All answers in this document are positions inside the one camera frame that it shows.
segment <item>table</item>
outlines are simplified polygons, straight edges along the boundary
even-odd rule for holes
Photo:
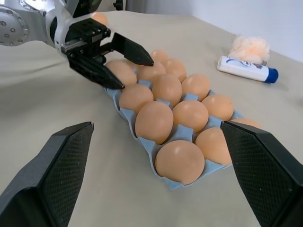
[[[188,75],[202,72],[212,89],[272,132],[302,163],[303,64],[271,53],[280,78],[268,85],[218,72],[233,35],[194,17],[107,13],[109,26],[143,45],[181,59]],[[257,227],[233,168],[194,186],[169,191],[152,172],[110,97],[69,69],[55,49],[31,42],[0,48],[0,193],[54,132],[93,121],[83,186],[71,227]],[[121,57],[108,55],[108,60]]]

